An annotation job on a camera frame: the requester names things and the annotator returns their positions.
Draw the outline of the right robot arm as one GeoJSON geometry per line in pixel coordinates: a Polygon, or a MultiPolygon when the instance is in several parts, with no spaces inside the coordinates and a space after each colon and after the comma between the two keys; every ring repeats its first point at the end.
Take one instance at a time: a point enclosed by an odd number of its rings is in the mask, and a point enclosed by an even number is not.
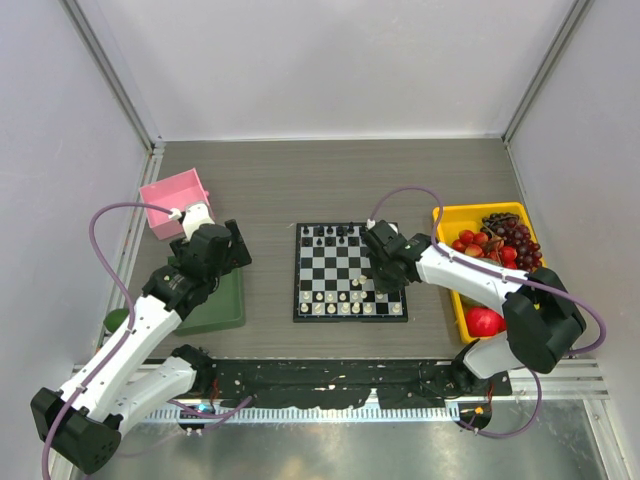
{"type": "Polygon", "coordinates": [[[457,395],[474,394],[494,375],[527,368],[548,374],[584,333],[586,322],[555,272],[498,267],[461,254],[425,234],[405,238],[384,220],[367,222],[361,238],[379,293],[411,283],[455,291],[499,314],[505,331],[475,340],[451,362],[457,395]]]}

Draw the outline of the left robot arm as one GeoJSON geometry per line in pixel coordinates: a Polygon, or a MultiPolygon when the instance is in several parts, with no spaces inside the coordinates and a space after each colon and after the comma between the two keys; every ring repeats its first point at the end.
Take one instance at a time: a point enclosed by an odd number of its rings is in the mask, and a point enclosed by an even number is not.
{"type": "Polygon", "coordinates": [[[190,345],[177,348],[143,378],[131,379],[224,276],[252,262],[236,221],[217,223],[205,203],[160,211],[184,232],[170,244],[172,261],[151,274],[138,298],[125,298],[125,319],[80,371],[56,390],[41,388],[30,402],[44,443],[43,478],[50,476],[52,452],[86,475],[97,472],[148,414],[179,395],[201,398],[213,388],[212,359],[190,345]]]}

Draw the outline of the green plastic tray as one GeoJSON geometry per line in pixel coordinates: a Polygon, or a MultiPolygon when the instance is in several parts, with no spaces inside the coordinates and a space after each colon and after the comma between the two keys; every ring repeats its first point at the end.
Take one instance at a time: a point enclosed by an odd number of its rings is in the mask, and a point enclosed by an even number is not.
{"type": "Polygon", "coordinates": [[[218,289],[196,307],[174,331],[192,336],[240,328],[245,325],[243,272],[236,269],[221,278],[218,289]]]}

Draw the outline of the black white chessboard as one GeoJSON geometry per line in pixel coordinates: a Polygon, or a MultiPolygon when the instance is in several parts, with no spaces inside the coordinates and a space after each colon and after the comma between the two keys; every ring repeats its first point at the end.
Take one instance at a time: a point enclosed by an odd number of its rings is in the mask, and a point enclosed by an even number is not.
{"type": "Polygon", "coordinates": [[[298,223],[294,263],[296,323],[408,320],[403,289],[376,290],[364,222],[298,223]]]}

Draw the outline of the pink plastic box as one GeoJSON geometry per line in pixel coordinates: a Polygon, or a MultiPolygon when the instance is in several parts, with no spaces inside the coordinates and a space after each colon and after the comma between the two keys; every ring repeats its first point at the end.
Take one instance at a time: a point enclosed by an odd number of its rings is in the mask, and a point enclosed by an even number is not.
{"type": "MultiPolygon", "coordinates": [[[[142,186],[139,194],[143,203],[185,214],[189,224],[204,219],[215,221],[209,204],[209,192],[203,187],[195,168],[142,186]]],[[[146,215],[151,231],[159,240],[184,233],[180,216],[171,216],[151,208],[146,209],[146,215]]]]}

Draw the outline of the yellow plastic bin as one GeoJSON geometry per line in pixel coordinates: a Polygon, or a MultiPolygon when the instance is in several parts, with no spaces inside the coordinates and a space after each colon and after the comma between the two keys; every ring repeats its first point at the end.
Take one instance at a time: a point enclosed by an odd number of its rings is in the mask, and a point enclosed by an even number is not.
{"type": "MultiPolygon", "coordinates": [[[[480,231],[482,219],[495,212],[511,212],[518,214],[522,218],[523,222],[532,230],[533,239],[537,242],[536,235],[533,231],[533,227],[526,210],[524,206],[518,202],[454,205],[443,208],[436,207],[432,212],[432,216],[434,222],[437,224],[437,239],[451,247],[451,243],[458,238],[458,234],[461,230],[472,230],[474,232],[480,231]]],[[[469,344],[478,338],[488,338],[470,336],[465,321],[465,315],[470,308],[487,307],[482,303],[456,291],[451,293],[451,298],[456,317],[456,324],[462,342],[469,344]]]]}

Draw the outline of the red apple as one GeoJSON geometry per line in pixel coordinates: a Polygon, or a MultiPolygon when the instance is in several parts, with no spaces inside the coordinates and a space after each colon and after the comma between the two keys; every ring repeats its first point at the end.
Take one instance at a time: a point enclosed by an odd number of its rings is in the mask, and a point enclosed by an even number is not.
{"type": "Polygon", "coordinates": [[[469,335],[473,337],[491,337],[506,330],[504,318],[485,307],[470,308],[465,321],[469,335]]]}

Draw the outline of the green lime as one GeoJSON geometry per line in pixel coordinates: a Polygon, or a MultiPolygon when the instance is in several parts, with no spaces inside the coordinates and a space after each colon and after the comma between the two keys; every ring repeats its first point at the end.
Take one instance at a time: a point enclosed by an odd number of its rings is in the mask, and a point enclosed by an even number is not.
{"type": "Polygon", "coordinates": [[[103,325],[107,332],[114,333],[128,319],[129,310],[119,308],[110,311],[104,318],[103,325]]]}

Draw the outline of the purple grape bunch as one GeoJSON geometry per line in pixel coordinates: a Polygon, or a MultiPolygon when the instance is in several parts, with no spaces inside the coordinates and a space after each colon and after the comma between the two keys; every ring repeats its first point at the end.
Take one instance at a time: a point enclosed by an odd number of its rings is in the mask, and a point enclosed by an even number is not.
{"type": "Polygon", "coordinates": [[[542,266],[541,246],[522,218],[511,212],[495,212],[481,221],[481,233],[488,237],[484,254],[511,269],[533,272],[542,266]]]}

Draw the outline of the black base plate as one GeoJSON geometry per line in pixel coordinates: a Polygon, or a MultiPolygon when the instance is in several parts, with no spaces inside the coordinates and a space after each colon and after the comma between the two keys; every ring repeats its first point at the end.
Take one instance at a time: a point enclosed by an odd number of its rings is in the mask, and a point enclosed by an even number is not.
{"type": "Polygon", "coordinates": [[[440,407],[447,400],[512,394],[503,371],[473,380],[462,366],[429,359],[213,360],[186,395],[235,407],[322,410],[364,406],[376,393],[383,409],[440,407]]]}

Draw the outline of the aluminium frame rail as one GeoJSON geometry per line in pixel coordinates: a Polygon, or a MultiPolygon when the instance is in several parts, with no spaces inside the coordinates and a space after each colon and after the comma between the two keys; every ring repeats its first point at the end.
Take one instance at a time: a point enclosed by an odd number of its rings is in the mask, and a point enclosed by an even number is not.
{"type": "Polygon", "coordinates": [[[98,2],[60,1],[60,5],[145,151],[152,154],[162,148],[162,135],[98,2]]]}

